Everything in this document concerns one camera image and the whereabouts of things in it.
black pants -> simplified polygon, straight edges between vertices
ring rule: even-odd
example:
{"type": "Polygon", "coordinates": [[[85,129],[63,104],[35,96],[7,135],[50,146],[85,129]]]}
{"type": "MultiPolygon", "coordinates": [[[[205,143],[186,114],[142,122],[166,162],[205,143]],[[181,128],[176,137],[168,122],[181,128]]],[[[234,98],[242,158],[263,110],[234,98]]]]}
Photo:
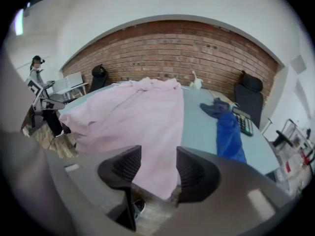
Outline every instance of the black pants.
{"type": "Polygon", "coordinates": [[[57,114],[54,111],[44,110],[43,117],[44,117],[44,120],[47,121],[47,124],[49,128],[51,129],[51,131],[54,133],[54,136],[57,136],[62,132],[63,127],[61,126],[58,120],[57,114]]]}

calculator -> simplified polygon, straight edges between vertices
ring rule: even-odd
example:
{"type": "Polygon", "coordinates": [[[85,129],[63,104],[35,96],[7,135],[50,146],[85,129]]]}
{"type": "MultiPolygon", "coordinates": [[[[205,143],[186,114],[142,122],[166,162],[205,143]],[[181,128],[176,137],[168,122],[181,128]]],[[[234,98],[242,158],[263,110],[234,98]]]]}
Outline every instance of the calculator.
{"type": "Polygon", "coordinates": [[[234,107],[232,113],[235,115],[238,124],[240,125],[241,132],[247,136],[253,136],[252,120],[249,114],[244,113],[239,108],[234,107]]]}

table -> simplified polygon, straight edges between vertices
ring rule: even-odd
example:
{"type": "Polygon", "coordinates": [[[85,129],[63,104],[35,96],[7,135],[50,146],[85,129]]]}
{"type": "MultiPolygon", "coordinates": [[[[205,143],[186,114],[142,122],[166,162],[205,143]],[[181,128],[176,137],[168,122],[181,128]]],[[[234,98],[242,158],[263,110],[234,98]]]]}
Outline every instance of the table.
{"type": "Polygon", "coordinates": [[[78,89],[78,88],[83,88],[83,92],[84,92],[84,95],[87,94],[86,90],[85,90],[85,85],[87,85],[88,82],[85,82],[85,83],[81,83],[79,85],[76,85],[75,87],[71,87],[71,88],[66,88],[66,89],[63,89],[63,90],[60,90],[58,92],[56,92],[57,94],[66,94],[68,99],[71,99],[71,95],[70,95],[70,91],[74,90],[74,89],[78,89]]]}
{"type": "MultiPolygon", "coordinates": [[[[64,114],[70,109],[85,102],[90,96],[103,90],[114,87],[110,85],[99,90],[84,95],[69,103],[60,114],[64,114]]],[[[208,116],[199,107],[200,103],[212,104],[214,97],[206,89],[183,90],[184,94],[184,128],[181,146],[203,150],[208,153],[217,154],[217,119],[208,116]]],[[[253,125],[254,135],[252,137],[241,133],[243,150],[247,164],[254,167],[262,174],[267,174],[279,167],[275,154],[260,133],[253,125]]]]}

chair back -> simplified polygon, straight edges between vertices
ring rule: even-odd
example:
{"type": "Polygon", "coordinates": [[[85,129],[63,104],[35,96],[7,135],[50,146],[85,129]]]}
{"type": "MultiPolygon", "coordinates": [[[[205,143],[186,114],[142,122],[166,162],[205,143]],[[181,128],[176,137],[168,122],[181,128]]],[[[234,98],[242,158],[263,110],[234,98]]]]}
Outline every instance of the chair back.
{"type": "Polygon", "coordinates": [[[108,78],[108,72],[101,65],[98,65],[92,70],[93,80],[90,88],[90,92],[98,90],[105,86],[105,82],[108,78]]]}
{"type": "Polygon", "coordinates": [[[264,102],[261,93],[263,89],[262,81],[243,71],[241,83],[234,85],[235,102],[240,105],[240,109],[251,116],[252,122],[259,128],[260,117],[264,102]]]}

black hair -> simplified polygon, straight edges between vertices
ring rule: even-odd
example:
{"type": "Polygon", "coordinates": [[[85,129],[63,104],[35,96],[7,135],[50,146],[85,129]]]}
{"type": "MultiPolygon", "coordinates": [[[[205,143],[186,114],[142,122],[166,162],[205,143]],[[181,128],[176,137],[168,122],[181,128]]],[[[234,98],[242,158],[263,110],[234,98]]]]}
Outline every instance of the black hair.
{"type": "Polygon", "coordinates": [[[33,65],[34,65],[34,61],[35,61],[35,60],[39,60],[41,64],[45,62],[45,60],[43,60],[43,62],[41,62],[40,56],[38,56],[38,55],[34,56],[33,59],[31,60],[30,71],[32,70],[32,67],[33,67],[33,65]]]}
{"type": "Polygon", "coordinates": [[[32,70],[33,65],[34,65],[34,60],[31,62],[30,71],[32,70]]]}

